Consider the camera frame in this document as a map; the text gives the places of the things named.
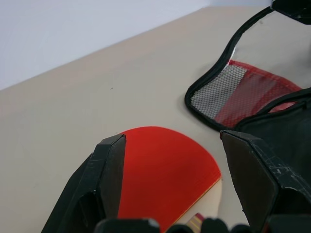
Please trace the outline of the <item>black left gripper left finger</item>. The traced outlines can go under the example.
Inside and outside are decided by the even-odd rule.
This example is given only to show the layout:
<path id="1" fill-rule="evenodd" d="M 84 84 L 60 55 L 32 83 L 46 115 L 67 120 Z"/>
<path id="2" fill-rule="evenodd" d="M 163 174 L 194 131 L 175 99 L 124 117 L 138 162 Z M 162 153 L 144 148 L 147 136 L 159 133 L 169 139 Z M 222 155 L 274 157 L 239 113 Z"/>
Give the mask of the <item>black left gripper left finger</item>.
<path id="1" fill-rule="evenodd" d="M 42 232 L 93 233 L 116 218 L 121 200 L 126 136 L 103 139 L 65 185 Z"/>

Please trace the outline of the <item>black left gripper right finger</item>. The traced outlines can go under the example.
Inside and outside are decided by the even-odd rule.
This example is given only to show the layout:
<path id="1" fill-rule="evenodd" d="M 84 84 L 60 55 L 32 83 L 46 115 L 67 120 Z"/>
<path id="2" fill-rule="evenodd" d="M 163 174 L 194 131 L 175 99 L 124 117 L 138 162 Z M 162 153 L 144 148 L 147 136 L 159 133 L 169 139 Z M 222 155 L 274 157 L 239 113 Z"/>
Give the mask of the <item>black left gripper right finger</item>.
<path id="1" fill-rule="evenodd" d="M 220 132 L 231 179 L 256 233 L 309 233 L 311 183 L 282 161 L 264 140 Z"/>

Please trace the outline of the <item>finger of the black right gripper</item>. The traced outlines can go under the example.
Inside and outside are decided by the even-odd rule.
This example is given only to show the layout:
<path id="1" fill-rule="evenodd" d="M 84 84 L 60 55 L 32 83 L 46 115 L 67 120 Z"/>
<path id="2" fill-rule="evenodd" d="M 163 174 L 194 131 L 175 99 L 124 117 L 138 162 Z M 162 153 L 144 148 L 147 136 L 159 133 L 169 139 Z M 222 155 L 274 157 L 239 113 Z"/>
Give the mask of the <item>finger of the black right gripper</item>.
<path id="1" fill-rule="evenodd" d="M 271 8 L 303 24 L 311 23 L 311 0 L 273 0 Z"/>

